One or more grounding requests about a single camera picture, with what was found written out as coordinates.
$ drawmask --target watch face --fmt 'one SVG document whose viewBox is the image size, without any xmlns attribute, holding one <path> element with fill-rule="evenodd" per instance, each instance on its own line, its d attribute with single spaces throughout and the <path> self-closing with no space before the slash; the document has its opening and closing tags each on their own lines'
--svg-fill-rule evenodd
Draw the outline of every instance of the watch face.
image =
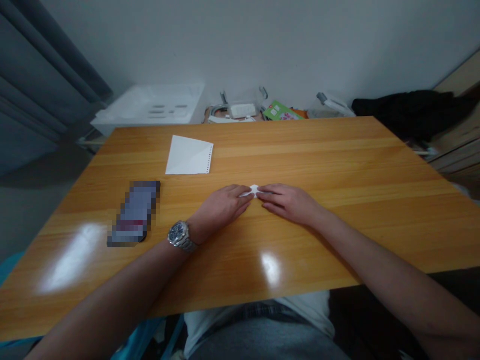
<svg viewBox="0 0 480 360">
<path fill-rule="evenodd" d="M 185 227 L 181 222 L 178 222 L 170 229 L 170 233 L 168 234 L 168 239 L 171 242 L 177 242 L 184 236 L 184 234 L 185 234 Z"/>
</svg>

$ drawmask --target white paper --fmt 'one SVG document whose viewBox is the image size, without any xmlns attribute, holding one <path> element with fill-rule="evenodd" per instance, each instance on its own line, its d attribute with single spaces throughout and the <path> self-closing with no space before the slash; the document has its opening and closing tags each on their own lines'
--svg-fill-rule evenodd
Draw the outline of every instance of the white paper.
<svg viewBox="0 0 480 360">
<path fill-rule="evenodd" d="M 213 151 L 211 142 L 173 135 L 165 174 L 209 174 Z"/>
<path fill-rule="evenodd" d="M 251 191 L 244 192 L 242 195 L 240 195 L 240 198 L 241 198 L 241 197 L 244 197 L 244 196 L 248 196 L 248 195 L 250 195 L 250 194 L 255 194 L 255 198 L 257 197 L 257 194 L 258 194 L 258 193 L 271 194 L 271 192 L 263 192 L 263 191 L 260 191 L 258 185 L 252 185 L 252 186 L 250 186 L 250 189 L 251 189 Z"/>
</svg>

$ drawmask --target table surface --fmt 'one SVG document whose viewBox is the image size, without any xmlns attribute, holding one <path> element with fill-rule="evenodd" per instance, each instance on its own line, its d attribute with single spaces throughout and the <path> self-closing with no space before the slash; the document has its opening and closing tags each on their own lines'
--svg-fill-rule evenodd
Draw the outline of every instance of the table surface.
<svg viewBox="0 0 480 360">
<path fill-rule="evenodd" d="M 214 143 L 210 174 L 165 175 L 172 135 Z M 108 248 L 130 181 L 160 180 L 152 231 Z M 427 273 L 480 266 L 480 209 L 373 117 L 117 129 L 0 290 L 0 341 L 40 336 L 213 191 L 284 183 Z M 321 236 L 252 206 L 174 276 L 151 316 L 358 284 Z"/>
</svg>

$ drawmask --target blurred phone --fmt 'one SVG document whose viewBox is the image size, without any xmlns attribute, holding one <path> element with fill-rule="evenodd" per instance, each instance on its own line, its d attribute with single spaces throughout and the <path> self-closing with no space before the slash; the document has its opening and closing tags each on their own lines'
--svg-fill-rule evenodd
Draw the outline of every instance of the blurred phone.
<svg viewBox="0 0 480 360">
<path fill-rule="evenodd" d="M 160 196 L 160 186 L 160 181 L 132 181 L 116 224 L 108 233 L 109 248 L 132 248 L 147 237 L 157 197 Z"/>
</svg>

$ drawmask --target finger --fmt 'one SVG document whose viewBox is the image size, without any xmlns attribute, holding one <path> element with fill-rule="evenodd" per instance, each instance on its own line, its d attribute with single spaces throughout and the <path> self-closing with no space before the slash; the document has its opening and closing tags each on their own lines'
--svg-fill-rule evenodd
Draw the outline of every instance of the finger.
<svg viewBox="0 0 480 360">
<path fill-rule="evenodd" d="M 251 202 L 253 199 L 255 198 L 255 195 L 254 194 L 250 194 L 248 196 L 244 196 L 244 197 L 239 197 L 238 198 L 238 207 L 241 208 L 242 206 L 244 206 L 245 204 Z"/>
<path fill-rule="evenodd" d="M 259 186 L 258 190 L 266 192 L 266 193 L 275 193 L 275 194 L 284 194 L 285 188 L 287 186 L 283 184 L 270 184 L 265 186 Z"/>
<path fill-rule="evenodd" d="M 263 201 L 269 202 L 269 203 L 274 203 L 278 205 L 285 205 L 285 197 L 283 195 L 277 195 L 277 194 L 267 194 L 267 193 L 261 193 L 257 192 L 256 196 Z"/>
<path fill-rule="evenodd" d="M 247 211 L 248 207 L 251 205 L 251 202 L 247 202 L 245 205 L 243 205 L 241 208 L 239 208 L 235 215 L 233 216 L 234 219 L 238 219 L 240 215 L 242 215 L 245 211 Z"/>
<path fill-rule="evenodd" d="M 228 186 L 225 186 L 225 187 L 222 187 L 220 190 L 224 190 L 224 191 L 230 191 L 230 190 L 233 190 L 237 187 L 239 187 L 240 185 L 237 185 L 237 184 L 233 184 L 233 185 L 228 185 Z"/>
<path fill-rule="evenodd" d="M 286 219 L 287 216 L 288 216 L 287 211 L 283 207 L 277 206 L 277 205 L 272 204 L 270 202 L 266 202 L 262 206 L 265 209 L 267 209 L 269 212 L 271 212 L 275 215 L 278 215 L 279 217 L 282 217 L 282 218 Z"/>
<path fill-rule="evenodd" d="M 238 198 L 240 195 L 244 194 L 244 193 L 249 193 L 251 192 L 252 189 L 249 188 L 248 186 L 240 186 L 240 185 L 237 185 L 236 188 L 233 188 L 230 190 L 230 192 L 232 193 L 233 196 L 235 196 L 236 198 Z"/>
</svg>

